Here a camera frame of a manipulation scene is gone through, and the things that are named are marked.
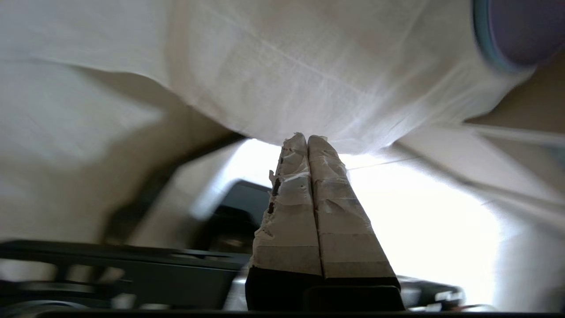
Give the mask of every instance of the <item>wrinkled fabric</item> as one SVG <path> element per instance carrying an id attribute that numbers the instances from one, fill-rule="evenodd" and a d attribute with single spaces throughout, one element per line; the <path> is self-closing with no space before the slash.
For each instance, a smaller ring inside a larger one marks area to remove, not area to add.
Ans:
<path id="1" fill-rule="evenodd" d="M 225 127 L 372 152 L 491 110 L 529 74 L 483 61 L 469 1 L 0 2 L 0 59 L 147 76 Z"/>

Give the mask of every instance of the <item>white fabric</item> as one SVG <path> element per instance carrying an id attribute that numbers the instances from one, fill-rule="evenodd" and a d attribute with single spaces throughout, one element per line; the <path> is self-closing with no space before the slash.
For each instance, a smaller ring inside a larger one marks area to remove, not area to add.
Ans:
<path id="1" fill-rule="evenodd" d="M 0 38 L 4 62 L 141 74 L 232 130 L 340 153 L 489 111 L 528 76 L 484 63 L 467 0 L 5 0 Z"/>

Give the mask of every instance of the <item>white cloth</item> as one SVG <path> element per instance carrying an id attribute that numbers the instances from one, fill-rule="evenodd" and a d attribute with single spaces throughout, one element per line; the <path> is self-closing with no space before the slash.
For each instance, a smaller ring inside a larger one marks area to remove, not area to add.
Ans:
<path id="1" fill-rule="evenodd" d="M 485 64 L 467 0 L 4 0 L 0 38 L 4 62 L 140 74 L 232 130 L 340 153 L 489 111 L 529 75 Z"/>

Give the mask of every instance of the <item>purple object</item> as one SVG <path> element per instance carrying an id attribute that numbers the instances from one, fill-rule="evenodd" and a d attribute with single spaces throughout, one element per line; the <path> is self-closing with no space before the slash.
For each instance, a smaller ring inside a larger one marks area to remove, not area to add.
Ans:
<path id="1" fill-rule="evenodd" d="M 535 66 L 565 44 L 563 0 L 490 0 L 488 19 L 495 50 L 518 67 Z"/>

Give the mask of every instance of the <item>black plastic part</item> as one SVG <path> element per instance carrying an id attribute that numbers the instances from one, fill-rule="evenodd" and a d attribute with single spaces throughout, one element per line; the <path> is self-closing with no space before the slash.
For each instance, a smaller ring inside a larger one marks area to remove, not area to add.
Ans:
<path id="1" fill-rule="evenodd" d="M 560 313 L 521 313 L 521 312 L 343 312 L 343 313 L 326 313 L 326 312 L 229 312 L 229 311 L 110 311 L 110 310 L 93 310 L 93 311 L 60 311 L 47 312 L 39 315 L 40 318 L 157 318 L 157 317 L 249 317 L 249 316 L 269 316 L 269 317 L 332 317 L 332 318 L 348 318 L 348 317 L 371 317 L 371 316 L 397 316 L 397 317 L 465 317 L 465 318 L 526 318 L 526 317 L 563 317 Z"/>
<path id="2" fill-rule="evenodd" d="M 394 286 L 317 286 L 304 293 L 306 311 L 403 311 L 400 291 Z"/>
<path id="3" fill-rule="evenodd" d="M 198 230 L 192 247 L 203 251 L 251 254 L 257 228 L 247 211 L 221 205 Z M 223 238 L 236 241 L 239 246 L 226 246 L 222 244 Z"/>
<path id="4" fill-rule="evenodd" d="M 252 267 L 245 283 L 247 308 L 253 311 L 302 311 L 303 294 L 321 285 L 322 276 Z"/>
<path id="5" fill-rule="evenodd" d="M 258 229 L 269 205 L 270 192 L 271 188 L 240 180 L 232 186 L 220 205 L 244 210 Z"/>
<path id="6" fill-rule="evenodd" d="M 452 310 L 460 305 L 463 298 L 463 290 L 457 286 L 417 280 L 404 276 L 398 276 L 398 280 L 402 284 L 402 293 L 406 292 L 402 299 L 404 306 L 407 308 L 440 304 L 441 310 Z M 409 296 L 410 291 L 415 292 L 415 296 Z M 436 299 L 438 294 L 458 295 L 458 297 Z"/>
<path id="7" fill-rule="evenodd" d="M 58 268 L 75 264 L 119 268 L 123 276 L 109 287 L 136 295 L 137 304 L 221 309 L 249 255 L 19 240 L 0 244 L 0 259 L 39 261 Z"/>
<path id="8" fill-rule="evenodd" d="M 393 286 L 401 290 L 400 283 L 396 277 L 350 277 L 350 278 L 326 278 L 326 286 Z"/>

